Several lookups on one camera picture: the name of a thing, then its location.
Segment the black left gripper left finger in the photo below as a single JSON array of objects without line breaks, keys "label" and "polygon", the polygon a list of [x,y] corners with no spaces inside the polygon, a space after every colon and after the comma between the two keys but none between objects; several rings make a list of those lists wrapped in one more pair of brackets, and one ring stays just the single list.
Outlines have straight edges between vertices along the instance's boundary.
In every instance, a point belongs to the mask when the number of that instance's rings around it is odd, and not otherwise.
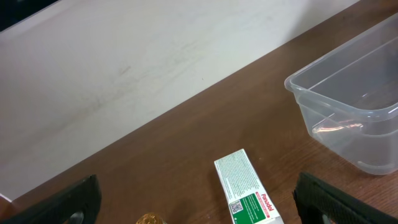
[{"label": "black left gripper left finger", "polygon": [[61,224],[96,222],[101,207],[101,189],[96,175],[89,175],[49,198],[14,215],[2,224]]}]

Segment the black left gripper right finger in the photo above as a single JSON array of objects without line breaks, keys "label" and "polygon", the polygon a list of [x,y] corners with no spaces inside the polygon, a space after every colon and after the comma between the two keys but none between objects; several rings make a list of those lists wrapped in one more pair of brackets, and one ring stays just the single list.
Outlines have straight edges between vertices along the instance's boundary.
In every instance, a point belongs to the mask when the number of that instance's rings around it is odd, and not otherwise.
[{"label": "black left gripper right finger", "polygon": [[302,172],[293,191],[303,224],[397,224],[397,219],[346,194],[336,187]]}]

